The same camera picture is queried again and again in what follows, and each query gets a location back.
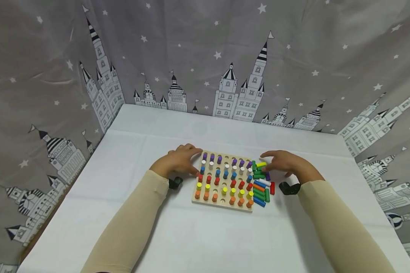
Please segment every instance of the sleeve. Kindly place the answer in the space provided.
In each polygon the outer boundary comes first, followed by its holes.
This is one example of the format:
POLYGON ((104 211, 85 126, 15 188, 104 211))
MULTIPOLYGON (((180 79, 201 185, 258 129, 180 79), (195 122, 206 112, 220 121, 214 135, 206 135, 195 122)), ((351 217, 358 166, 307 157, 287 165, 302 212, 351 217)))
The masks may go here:
POLYGON ((168 179, 148 170, 102 232, 81 273, 130 273, 168 188, 168 179))
POLYGON ((395 273, 372 236, 328 182, 305 183, 298 196, 335 272, 395 273))

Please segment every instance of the white star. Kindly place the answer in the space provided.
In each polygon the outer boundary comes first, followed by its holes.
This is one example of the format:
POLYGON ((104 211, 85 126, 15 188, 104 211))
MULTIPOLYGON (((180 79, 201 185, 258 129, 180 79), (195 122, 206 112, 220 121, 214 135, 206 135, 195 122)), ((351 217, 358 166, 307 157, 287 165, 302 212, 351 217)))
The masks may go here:
POLYGON ((266 12, 266 6, 267 5, 263 5, 263 3, 261 3, 261 6, 258 8, 260 10, 260 14, 261 12, 266 12))
POLYGON ((71 63, 70 60, 67 61, 67 66, 69 67, 69 69, 73 71, 73 64, 71 63))
POLYGON ((29 160, 23 160, 22 163, 18 164, 18 165, 20 165, 20 169, 23 168, 23 167, 26 167, 28 162, 29 162, 29 160))
POLYGON ((217 51, 216 51, 216 54, 214 54, 214 57, 216 58, 216 60, 217 60, 218 58, 221 58, 221 57, 222 57, 220 54, 222 54, 222 52, 217 52, 217 51))
POLYGON ((392 28, 391 32, 397 31, 401 26, 402 26, 402 24, 399 24, 399 25, 395 26, 394 28, 392 28))
POLYGON ((381 87, 382 87, 383 85, 382 84, 377 84, 376 86, 374 86, 374 91, 375 90, 381 90, 381 87))

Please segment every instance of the table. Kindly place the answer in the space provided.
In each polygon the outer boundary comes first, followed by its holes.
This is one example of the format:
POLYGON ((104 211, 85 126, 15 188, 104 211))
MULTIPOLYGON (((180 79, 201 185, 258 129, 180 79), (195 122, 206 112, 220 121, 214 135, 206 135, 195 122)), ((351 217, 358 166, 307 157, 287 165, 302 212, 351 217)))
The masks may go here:
MULTIPOLYGON (((145 170, 185 143, 250 158, 285 149, 308 159, 395 270, 410 273, 409 257, 341 136, 127 104, 18 272, 79 272, 145 170)), ((282 173, 273 177, 277 184, 284 180, 282 173)), ((170 190, 136 272, 333 272, 297 196, 284 196, 277 187, 264 209, 238 212, 191 203, 193 181, 170 190)))

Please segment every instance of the striped roof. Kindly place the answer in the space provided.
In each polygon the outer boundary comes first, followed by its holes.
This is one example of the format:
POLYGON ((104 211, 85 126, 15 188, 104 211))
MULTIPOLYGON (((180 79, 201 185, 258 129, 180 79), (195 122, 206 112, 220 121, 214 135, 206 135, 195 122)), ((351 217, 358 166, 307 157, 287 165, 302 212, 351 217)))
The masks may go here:
POLYGON ((223 75, 223 78, 226 80, 235 80, 235 75, 234 75, 234 71, 232 70, 233 68, 233 63, 230 64, 230 68, 225 72, 225 74, 223 75))

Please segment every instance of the gray curtain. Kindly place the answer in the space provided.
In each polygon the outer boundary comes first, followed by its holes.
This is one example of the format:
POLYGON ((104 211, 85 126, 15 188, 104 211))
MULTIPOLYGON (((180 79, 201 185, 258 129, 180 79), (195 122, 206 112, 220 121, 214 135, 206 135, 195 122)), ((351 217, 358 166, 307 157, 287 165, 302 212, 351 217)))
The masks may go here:
POLYGON ((342 135, 410 256, 410 0, 0 1, 0 273, 123 103, 342 135))

